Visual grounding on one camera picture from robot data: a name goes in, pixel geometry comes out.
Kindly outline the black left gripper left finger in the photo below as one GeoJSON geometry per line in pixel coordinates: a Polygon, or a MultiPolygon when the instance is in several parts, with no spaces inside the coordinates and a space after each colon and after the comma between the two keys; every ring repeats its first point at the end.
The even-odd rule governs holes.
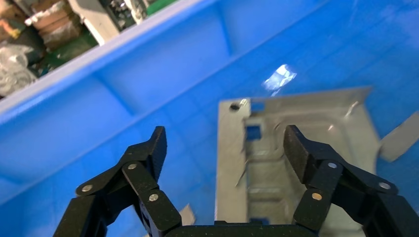
{"type": "Polygon", "coordinates": [[[166,155],[166,130],[156,126],[147,141],[128,146],[116,165],[76,188],[53,235],[104,237],[130,206],[152,237],[180,227],[180,214],[157,183],[166,155]]]}

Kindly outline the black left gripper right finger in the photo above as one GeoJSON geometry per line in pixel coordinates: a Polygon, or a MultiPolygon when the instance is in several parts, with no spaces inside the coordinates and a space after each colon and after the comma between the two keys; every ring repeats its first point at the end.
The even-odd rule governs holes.
{"type": "Polygon", "coordinates": [[[329,144],[307,139],[295,125],[284,132],[284,153],[306,186],[293,222],[317,235],[332,204],[368,237],[416,237],[419,217],[391,182],[346,162],[329,144]]]}

